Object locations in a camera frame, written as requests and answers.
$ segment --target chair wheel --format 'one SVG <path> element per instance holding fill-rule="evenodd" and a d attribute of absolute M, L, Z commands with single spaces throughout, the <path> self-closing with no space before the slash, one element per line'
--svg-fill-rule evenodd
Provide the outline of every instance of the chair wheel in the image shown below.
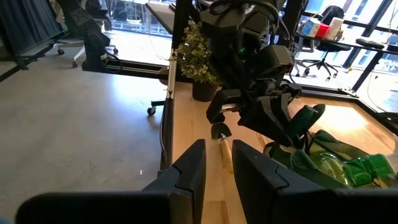
<path fill-rule="evenodd" d="M 156 113 L 156 107 L 148 108 L 147 113 L 149 116 L 152 116 Z"/>

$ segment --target wooden tabletop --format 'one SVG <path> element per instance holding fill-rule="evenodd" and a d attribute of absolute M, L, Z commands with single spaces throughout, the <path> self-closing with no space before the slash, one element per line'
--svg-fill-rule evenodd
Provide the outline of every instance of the wooden tabletop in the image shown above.
<path fill-rule="evenodd" d="M 221 149 L 217 140 L 211 139 L 211 124 L 206 118 L 210 103 L 202 103 L 192 98 L 192 84 L 176 83 L 174 103 L 173 161 L 188 149 L 197 139 L 206 141 L 206 188 L 203 204 L 202 223 L 246 223 L 233 174 L 221 165 Z M 304 105 L 326 104 L 325 114 L 310 129 L 316 132 L 324 129 L 335 138 L 354 145 L 369 154 L 390 154 L 394 148 L 392 134 L 353 103 L 297 98 L 289 106 L 290 114 L 295 114 Z M 239 115 L 227 112 L 225 123 L 232 132 L 228 138 L 240 139 L 255 149 L 262 151 L 272 142 L 270 139 L 238 126 Z"/>

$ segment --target gray curtain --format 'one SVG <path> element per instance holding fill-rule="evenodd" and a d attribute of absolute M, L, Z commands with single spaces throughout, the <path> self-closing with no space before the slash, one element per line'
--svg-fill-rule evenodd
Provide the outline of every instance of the gray curtain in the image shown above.
<path fill-rule="evenodd" d="M 0 32 L 10 54 L 20 55 L 62 33 L 47 0 L 1 0 Z"/>

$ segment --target black office chair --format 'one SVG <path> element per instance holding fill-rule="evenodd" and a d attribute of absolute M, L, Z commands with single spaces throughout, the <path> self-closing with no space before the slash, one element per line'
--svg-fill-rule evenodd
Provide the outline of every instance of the black office chair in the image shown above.
<path fill-rule="evenodd" d="M 329 6 L 325 9 L 325 11 L 323 11 L 322 19 L 319 19 L 319 20 L 326 25 L 330 25 L 331 20 L 334 17 L 343 19 L 344 18 L 344 10 L 338 6 Z M 318 68 L 318 70 L 321 69 L 321 67 L 324 67 L 329 73 L 329 77 L 326 79 L 326 81 L 329 81 L 330 77 L 331 77 L 331 72 L 330 72 L 329 68 L 333 69 L 336 72 L 333 74 L 333 78 L 336 78 L 338 70 L 334 66 L 325 62 L 325 59 L 328 56 L 328 53 L 351 50 L 351 47 L 343 46 L 340 44 L 331 44 L 331 43 L 321 42 L 321 44 L 317 47 L 317 50 L 326 52 L 326 54 L 322 60 L 303 60 L 303 62 L 312 63 L 308 67 L 316 66 Z"/>

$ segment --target yellow object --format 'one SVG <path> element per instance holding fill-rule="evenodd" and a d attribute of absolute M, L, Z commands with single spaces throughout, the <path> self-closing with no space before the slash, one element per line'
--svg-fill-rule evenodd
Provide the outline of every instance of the yellow object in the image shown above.
<path fill-rule="evenodd" d="M 220 141 L 221 145 L 221 158 L 223 160 L 223 167 L 230 173 L 234 173 L 234 167 L 232 164 L 232 152 L 229 147 L 228 141 L 226 139 L 222 139 Z"/>

